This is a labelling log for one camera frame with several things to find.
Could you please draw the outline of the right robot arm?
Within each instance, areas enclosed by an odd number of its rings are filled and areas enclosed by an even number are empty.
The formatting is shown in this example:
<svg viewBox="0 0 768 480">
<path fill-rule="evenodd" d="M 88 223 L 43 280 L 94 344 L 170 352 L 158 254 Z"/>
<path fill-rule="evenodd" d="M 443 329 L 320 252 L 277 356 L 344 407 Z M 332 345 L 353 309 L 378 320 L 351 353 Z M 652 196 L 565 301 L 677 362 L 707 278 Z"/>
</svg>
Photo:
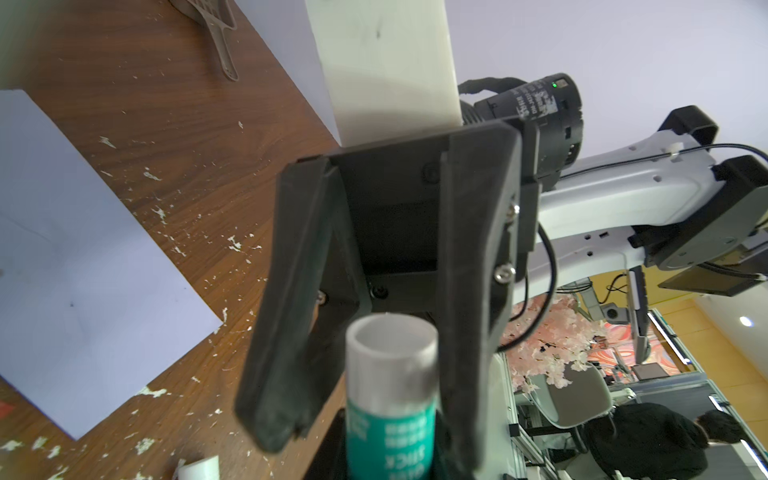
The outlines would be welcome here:
<svg viewBox="0 0 768 480">
<path fill-rule="evenodd" d="M 630 146 L 581 158 L 572 79 L 486 79 L 456 122 L 371 112 L 341 147 L 278 175 L 273 251 L 234 410 L 263 451 L 309 432 L 339 382 L 350 405 L 321 479 L 498 478 L 514 455 L 502 354 L 513 307 L 612 270 L 685 269 L 743 242 L 767 158 L 717 161 L 717 125 L 673 110 Z"/>
</svg>

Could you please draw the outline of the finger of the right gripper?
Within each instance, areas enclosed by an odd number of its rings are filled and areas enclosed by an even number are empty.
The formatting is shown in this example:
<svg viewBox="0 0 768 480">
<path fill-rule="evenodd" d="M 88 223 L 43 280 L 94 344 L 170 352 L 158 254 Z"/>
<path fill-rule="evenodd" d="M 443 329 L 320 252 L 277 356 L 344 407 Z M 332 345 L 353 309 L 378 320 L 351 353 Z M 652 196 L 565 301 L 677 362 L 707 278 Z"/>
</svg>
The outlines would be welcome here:
<svg viewBox="0 0 768 480">
<path fill-rule="evenodd" d="M 268 281 L 235 414 L 278 453 L 308 433 L 344 370 L 344 331 L 360 314 L 360 255 L 339 167 L 326 157 L 278 177 Z"/>
<path fill-rule="evenodd" d="M 448 137 L 441 160 L 436 321 L 440 441 L 470 474 L 485 456 L 489 364 L 509 315 L 508 285 L 494 272 L 511 255 L 507 210 L 519 186 L 520 133 L 504 122 Z"/>
</svg>

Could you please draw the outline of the white green glue stick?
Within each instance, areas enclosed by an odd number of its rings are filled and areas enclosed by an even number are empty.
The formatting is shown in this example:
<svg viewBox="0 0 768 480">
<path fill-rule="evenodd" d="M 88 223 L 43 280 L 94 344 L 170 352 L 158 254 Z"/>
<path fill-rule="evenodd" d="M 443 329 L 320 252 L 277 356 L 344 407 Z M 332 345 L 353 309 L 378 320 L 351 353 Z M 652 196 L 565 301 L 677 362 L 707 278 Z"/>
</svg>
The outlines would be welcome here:
<svg viewBox="0 0 768 480">
<path fill-rule="evenodd" d="M 433 461 L 438 334 L 379 313 L 346 331 L 346 463 L 351 479 L 427 479 Z"/>
</svg>

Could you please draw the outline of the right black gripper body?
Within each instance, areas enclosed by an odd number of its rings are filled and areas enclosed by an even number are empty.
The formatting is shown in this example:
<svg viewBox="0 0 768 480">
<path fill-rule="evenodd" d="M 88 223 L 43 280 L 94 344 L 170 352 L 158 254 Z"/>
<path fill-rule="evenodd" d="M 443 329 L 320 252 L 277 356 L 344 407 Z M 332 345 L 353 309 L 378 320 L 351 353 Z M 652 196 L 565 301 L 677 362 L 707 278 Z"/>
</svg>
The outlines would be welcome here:
<svg viewBox="0 0 768 480">
<path fill-rule="evenodd" d="M 519 186 L 507 210 L 508 263 L 494 278 L 509 287 L 509 308 L 533 237 L 538 128 L 532 122 L 496 120 L 521 136 Z M 441 160 L 446 133 L 338 150 L 320 157 L 339 167 L 360 255 L 360 310 L 436 312 Z"/>
</svg>

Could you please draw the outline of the purple envelope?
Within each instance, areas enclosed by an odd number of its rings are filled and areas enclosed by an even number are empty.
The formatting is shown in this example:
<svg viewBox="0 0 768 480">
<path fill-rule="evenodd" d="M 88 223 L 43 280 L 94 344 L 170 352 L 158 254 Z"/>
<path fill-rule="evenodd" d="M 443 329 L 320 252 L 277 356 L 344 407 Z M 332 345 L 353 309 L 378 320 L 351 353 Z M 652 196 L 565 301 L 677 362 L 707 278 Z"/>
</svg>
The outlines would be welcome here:
<svg viewBox="0 0 768 480">
<path fill-rule="evenodd" d="M 220 321 L 44 112 L 1 95 L 1 375 L 78 439 Z"/>
</svg>

